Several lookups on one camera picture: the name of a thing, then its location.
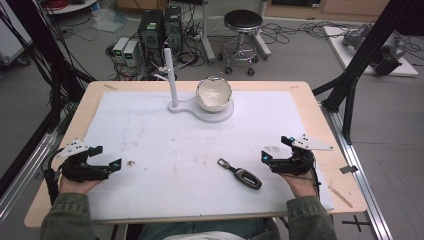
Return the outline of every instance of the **white bowl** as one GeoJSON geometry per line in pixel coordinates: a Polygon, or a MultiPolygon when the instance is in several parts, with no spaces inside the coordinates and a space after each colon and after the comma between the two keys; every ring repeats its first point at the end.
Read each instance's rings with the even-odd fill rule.
{"type": "Polygon", "coordinates": [[[225,79],[208,77],[197,85],[196,101],[208,112],[219,112],[227,107],[231,93],[231,86],[225,79]]]}

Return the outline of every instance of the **black pole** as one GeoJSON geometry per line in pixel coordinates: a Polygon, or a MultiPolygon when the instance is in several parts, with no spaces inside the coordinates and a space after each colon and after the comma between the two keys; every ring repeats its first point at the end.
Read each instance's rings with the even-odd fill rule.
{"type": "Polygon", "coordinates": [[[349,144],[352,144],[350,128],[356,85],[359,78],[374,56],[380,51],[390,34],[393,33],[398,23],[407,16],[415,1],[418,0],[391,0],[345,71],[338,78],[313,90],[316,96],[333,88],[329,97],[322,102],[322,106],[328,108],[331,112],[338,112],[340,104],[347,98],[343,119],[343,136],[349,144]]]}

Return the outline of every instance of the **electronic device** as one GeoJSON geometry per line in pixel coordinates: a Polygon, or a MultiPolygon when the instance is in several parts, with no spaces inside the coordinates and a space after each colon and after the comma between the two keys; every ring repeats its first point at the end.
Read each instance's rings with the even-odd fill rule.
{"type": "Polygon", "coordinates": [[[234,176],[244,185],[258,190],[262,186],[262,182],[259,180],[259,178],[255,177],[251,172],[243,169],[243,168],[234,168],[231,167],[231,165],[225,161],[224,159],[220,158],[218,160],[218,164],[221,165],[223,168],[230,170],[232,173],[234,173],[234,176]]]}
{"type": "Polygon", "coordinates": [[[163,18],[165,22],[166,42],[173,54],[183,50],[181,15],[180,6],[168,6],[165,8],[163,18]]]}
{"type": "Polygon", "coordinates": [[[140,48],[138,41],[130,40],[124,50],[125,64],[127,67],[136,67],[141,61],[140,48]]]}
{"type": "Polygon", "coordinates": [[[143,57],[148,68],[163,66],[164,28],[163,12],[161,10],[148,9],[143,13],[138,27],[138,35],[143,49],[143,57]]]}
{"type": "Polygon", "coordinates": [[[127,37],[121,37],[115,47],[113,47],[112,51],[116,63],[125,64],[124,50],[129,40],[127,37]]]}

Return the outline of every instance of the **human hand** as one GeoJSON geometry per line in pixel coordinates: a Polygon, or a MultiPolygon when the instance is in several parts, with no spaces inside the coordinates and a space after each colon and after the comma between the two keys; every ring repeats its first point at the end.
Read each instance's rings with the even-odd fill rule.
{"type": "Polygon", "coordinates": [[[74,182],[62,176],[60,179],[59,193],[81,193],[86,195],[101,182],[103,181],[74,182]]]}
{"type": "Polygon", "coordinates": [[[298,176],[292,174],[280,174],[280,176],[287,181],[296,198],[317,196],[311,171],[298,176]]]}

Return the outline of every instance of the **white rod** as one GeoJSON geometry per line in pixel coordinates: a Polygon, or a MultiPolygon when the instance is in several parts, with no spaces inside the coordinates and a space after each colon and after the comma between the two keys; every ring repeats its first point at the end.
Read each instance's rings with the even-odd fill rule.
{"type": "Polygon", "coordinates": [[[168,70],[168,82],[171,88],[172,106],[178,107],[177,88],[175,87],[174,66],[172,63],[171,49],[165,48],[163,51],[165,53],[166,68],[168,70]]]}

